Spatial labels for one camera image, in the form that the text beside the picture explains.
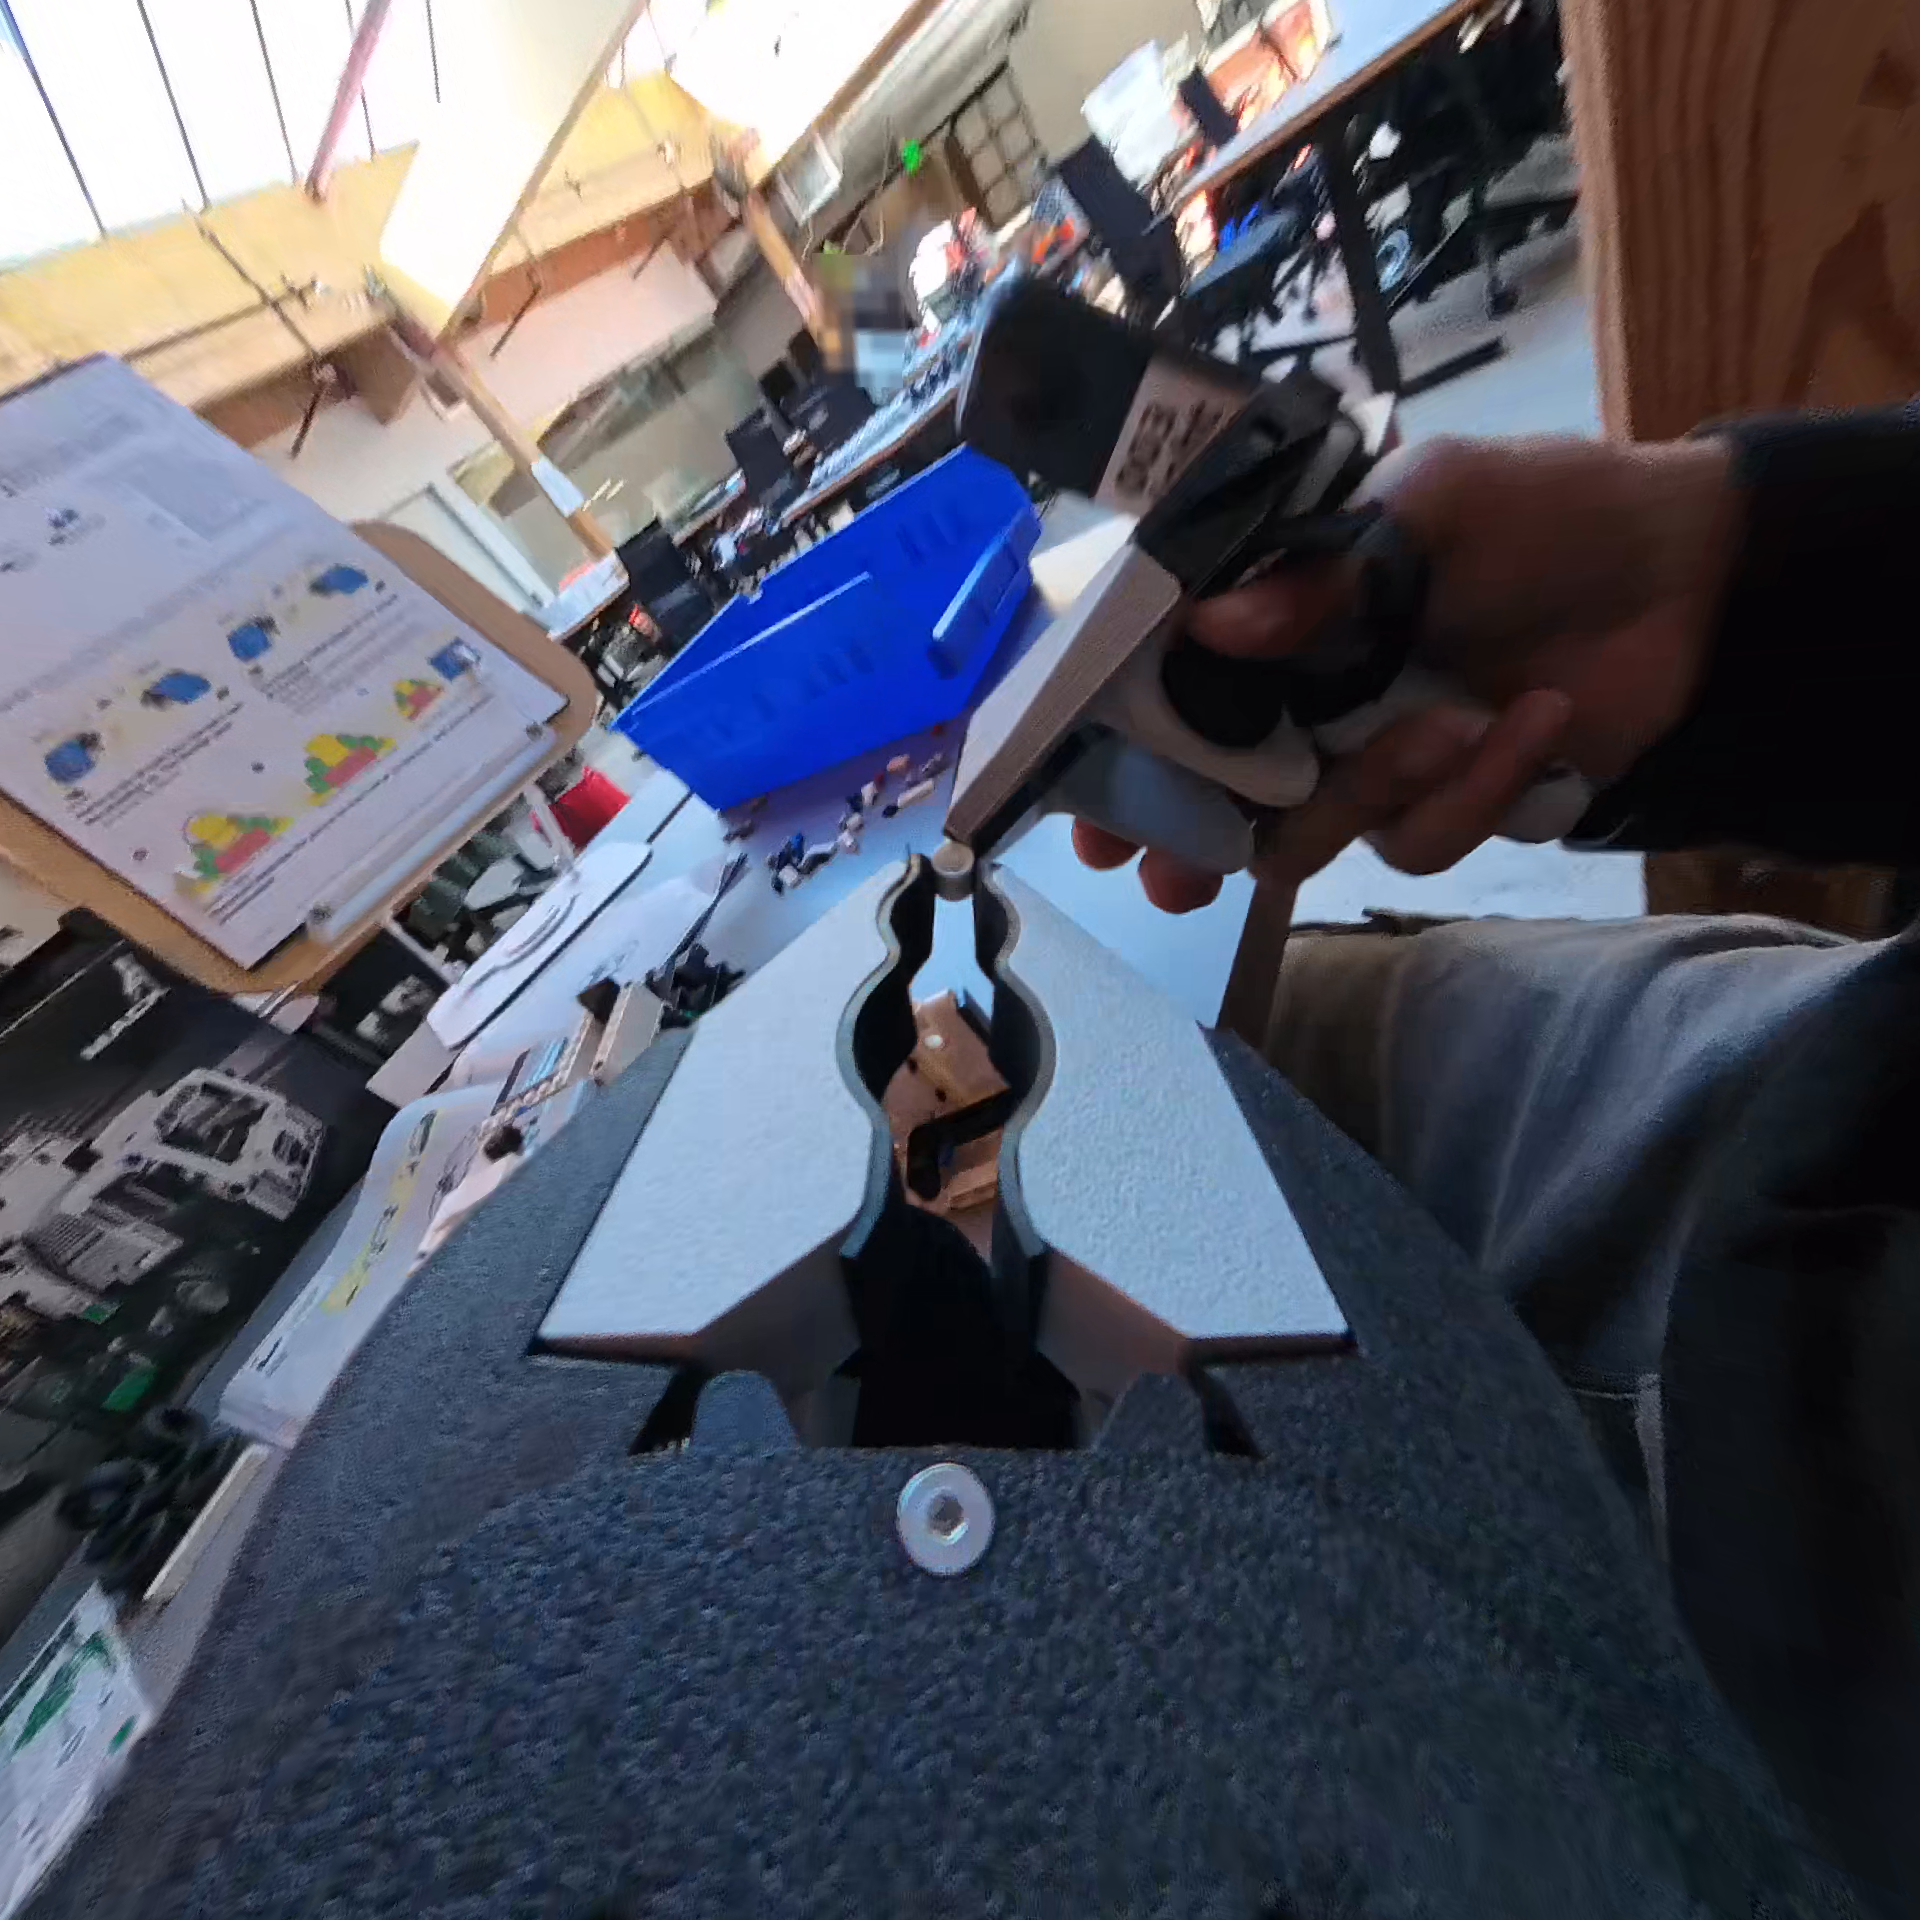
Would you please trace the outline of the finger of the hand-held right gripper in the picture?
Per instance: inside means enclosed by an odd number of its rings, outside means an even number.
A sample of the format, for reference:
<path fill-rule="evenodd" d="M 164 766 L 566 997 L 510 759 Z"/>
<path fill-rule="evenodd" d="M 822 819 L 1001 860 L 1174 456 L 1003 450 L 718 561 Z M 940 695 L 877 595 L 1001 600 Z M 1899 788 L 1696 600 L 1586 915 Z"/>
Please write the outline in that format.
<path fill-rule="evenodd" d="M 1010 659 L 967 721 L 948 839 L 1001 852 L 1085 759 L 1118 672 L 1169 634 L 1178 575 L 1136 538 L 1080 583 L 1080 595 Z"/>

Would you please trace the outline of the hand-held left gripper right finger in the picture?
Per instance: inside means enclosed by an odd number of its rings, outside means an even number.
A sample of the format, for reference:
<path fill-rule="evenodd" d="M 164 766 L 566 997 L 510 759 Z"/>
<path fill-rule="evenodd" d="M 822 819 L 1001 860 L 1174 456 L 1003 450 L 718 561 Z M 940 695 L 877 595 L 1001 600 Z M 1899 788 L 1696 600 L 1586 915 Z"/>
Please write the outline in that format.
<path fill-rule="evenodd" d="M 1351 1317 L 1203 1027 L 1027 881 L 972 881 L 989 980 L 1001 1286 L 1085 1398 L 1351 1347 Z"/>

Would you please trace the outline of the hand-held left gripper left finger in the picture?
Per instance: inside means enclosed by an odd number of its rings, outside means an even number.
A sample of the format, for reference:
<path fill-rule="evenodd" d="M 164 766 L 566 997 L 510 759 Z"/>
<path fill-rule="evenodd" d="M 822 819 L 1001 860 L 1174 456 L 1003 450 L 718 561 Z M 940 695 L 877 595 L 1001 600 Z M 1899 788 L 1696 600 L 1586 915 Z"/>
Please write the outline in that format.
<path fill-rule="evenodd" d="M 617 1176 L 542 1358 L 757 1372 L 805 1442 L 862 1412 L 862 1294 L 895 1212 L 888 1094 L 917 1046 L 917 860 L 707 1009 Z"/>

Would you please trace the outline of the white lego beam assembly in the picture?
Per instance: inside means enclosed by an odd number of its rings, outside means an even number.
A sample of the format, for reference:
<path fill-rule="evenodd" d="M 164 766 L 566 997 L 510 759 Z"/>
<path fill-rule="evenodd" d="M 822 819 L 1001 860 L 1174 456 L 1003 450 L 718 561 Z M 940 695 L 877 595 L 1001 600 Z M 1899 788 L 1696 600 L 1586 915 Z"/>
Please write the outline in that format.
<path fill-rule="evenodd" d="M 888 1083 L 903 1195 L 935 1216 L 1001 1205 L 1001 1143 L 1016 1094 L 989 1066 L 989 1015 L 967 994 L 917 997 L 917 1046 Z"/>

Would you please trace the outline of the person's right forearm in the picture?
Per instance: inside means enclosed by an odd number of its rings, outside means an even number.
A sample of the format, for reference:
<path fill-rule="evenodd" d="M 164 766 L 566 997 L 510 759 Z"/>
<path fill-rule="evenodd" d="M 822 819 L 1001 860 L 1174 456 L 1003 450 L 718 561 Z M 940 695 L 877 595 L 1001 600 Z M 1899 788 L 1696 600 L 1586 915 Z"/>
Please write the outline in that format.
<path fill-rule="evenodd" d="M 1920 860 L 1920 403 L 1718 427 L 1742 536 L 1685 721 L 1575 848 Z"/>

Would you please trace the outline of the pile of small lego parts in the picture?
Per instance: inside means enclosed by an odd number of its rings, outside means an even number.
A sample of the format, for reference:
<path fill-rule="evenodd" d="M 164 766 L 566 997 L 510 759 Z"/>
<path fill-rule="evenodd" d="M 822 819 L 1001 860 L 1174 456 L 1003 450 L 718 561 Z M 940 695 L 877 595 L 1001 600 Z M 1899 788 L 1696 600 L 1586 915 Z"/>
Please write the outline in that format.
<path fill-rule="evenodd" d="M 775 897 L 811 881 L 868 881 L 888 860 L 935 852 L 955 788 L 955 746 L 903 737 L 719 811 L 719 839 Z"/>

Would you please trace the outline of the dark lego set box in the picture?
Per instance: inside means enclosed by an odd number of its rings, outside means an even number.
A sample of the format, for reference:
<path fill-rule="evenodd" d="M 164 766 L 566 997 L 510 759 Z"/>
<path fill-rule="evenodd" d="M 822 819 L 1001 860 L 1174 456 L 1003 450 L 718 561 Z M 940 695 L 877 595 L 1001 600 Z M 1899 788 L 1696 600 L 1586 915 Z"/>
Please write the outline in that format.
<path fill-rule="evenodd" d="M 0 1511 L 183 1406 L 396 1103 L 315 1036 L 167 975 L 92 915 L 0 994 Z"/>

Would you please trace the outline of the person's right hand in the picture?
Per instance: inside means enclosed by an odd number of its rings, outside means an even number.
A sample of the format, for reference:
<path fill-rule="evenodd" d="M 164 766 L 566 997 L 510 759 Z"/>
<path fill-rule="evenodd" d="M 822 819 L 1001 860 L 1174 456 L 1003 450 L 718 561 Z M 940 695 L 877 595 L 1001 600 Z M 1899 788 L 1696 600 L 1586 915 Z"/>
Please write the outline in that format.
<path fill-rule="evenodd" d="M 1696 704 L 1742 491 L 1727 435 L 1686 439 L 1424 439 L 1366 504 L 1429 561 L 1418 659 L 1454 704 L 1390 721 L 1260 839 L 1258 885 L 1298 892 L 1366 839 L 1446 873 L 1570 766 L 1628 778 Z"/>

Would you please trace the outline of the blue plastic bin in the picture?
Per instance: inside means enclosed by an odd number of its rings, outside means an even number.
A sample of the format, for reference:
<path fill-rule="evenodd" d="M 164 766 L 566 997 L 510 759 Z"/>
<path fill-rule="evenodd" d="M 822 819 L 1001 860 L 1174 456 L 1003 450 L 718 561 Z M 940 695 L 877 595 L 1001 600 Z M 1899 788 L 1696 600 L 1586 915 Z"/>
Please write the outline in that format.
<path fill-rule="evenodd" d="M 1033 575 L 1027 491 L 962 445 L 737 595 L 607 721 L 707 811 L 955 721 Z"/>

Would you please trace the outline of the white stand base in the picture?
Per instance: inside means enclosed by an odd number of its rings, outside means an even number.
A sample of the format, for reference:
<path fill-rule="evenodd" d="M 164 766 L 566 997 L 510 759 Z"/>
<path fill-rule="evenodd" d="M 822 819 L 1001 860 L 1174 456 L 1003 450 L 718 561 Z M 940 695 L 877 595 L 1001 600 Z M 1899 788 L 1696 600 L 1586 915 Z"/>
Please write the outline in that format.
<path fill-rule="evenodd" d="M 644 839 L 596 839 L 575 852 L 429 1009 L 435 1044 L 465 1046 L 484 1021 L 496 1021 L 644 863 Z"/>

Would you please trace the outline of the background work desks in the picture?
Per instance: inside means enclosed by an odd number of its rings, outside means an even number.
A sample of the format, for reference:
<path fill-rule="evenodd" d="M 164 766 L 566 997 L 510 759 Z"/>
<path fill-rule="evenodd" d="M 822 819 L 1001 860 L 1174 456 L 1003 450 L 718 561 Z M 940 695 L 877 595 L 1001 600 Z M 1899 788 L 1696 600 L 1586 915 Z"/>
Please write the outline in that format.
<path fill-rule="evenodd" d="M 1517 306 L 1502 258 L 1565 234 L 1575 180 L 1512 189 L 1570 130 L 1557 9 L 1331 9 L 1336 39 L 1273 107 L 1178 169 L 1141 219 L 1101 210 L 1130 306 L 1210 343 L 1279 319 L 1285 286 L 1351 285 L 1351 325 L 1250 343 L 1258 369 L 1351 343 L 1378 398 L 1429 398 L 1509 355 Z M 1446 285 L 1479 273 L 1487 331 L 1407 364 L 1394 319 Z"/>

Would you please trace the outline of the wooden clipboard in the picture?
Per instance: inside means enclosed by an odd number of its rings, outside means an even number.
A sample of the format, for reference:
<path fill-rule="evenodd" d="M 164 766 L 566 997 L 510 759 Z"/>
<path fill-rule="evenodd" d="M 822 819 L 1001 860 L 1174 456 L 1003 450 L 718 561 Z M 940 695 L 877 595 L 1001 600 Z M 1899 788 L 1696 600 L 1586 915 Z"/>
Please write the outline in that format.
<path fill-rule="evenodd" d="M 437 546 L 396 522 L 350 522 L 350 536 L 556 695 L 556 713 L 547 721 L 547 737 L 532 746 L 530 770 L 470 787 L 437 816 L 407 816 L 396 828 L 385 892 L 356 892 L 348 909 L 330 909 L 320 929 L 301 929 L 257 966 L 225 962 L 211 940 L 183 929 L 164 904 L 133 892 L 114 863 L 87 860 L 11 798 L 0 804 L 4 897 L 43 897 L 54 915 L 85 909 L 218 997 L 315 994 L 387 929 L 387 909 L 414 897 L 461 839 L 470 839 L 520 787 L 532 787 L 593 733 L 596 686 L 532 617 L 510 611 L 465 562 L 454 562 Z"/>

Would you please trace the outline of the person's torso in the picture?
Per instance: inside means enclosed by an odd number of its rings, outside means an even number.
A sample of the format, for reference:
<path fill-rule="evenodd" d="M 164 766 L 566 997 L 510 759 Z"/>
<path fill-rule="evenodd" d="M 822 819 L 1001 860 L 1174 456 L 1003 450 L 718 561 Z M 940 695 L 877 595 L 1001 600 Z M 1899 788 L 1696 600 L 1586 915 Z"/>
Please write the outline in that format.
<path fill-rule="evenodd" d="M 1913 934 L 1826 962 L 1704 1138 L 1666 1343 L 1670 1580 L 1818 1854 L 1913 1916 Z"/>

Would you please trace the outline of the printed instruction sheet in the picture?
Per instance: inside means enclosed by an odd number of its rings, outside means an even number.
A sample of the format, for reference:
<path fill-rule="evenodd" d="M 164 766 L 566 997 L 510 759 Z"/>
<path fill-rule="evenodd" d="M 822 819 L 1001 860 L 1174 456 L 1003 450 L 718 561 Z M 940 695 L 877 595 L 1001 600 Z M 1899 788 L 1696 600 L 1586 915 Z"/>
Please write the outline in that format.
<path fill-rule="evenodd" d="M 257 966 L 556 695 L 118 355 L 0 403 L 0 788 Z"/>

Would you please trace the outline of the green white sticker sheet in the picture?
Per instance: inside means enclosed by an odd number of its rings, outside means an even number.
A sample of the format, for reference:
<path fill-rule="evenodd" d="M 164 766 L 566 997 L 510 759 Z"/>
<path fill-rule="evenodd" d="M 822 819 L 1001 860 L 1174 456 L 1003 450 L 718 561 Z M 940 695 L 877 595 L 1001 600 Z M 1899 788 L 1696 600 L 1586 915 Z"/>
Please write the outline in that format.
<path fill-rule="evenodd" d="M 153 1701 L 114 1596 L 92 1580 L 24 1665 L 0 1712 L 0 1869 L 4 1902 L 87 1827 L 145 1737 Z"/>

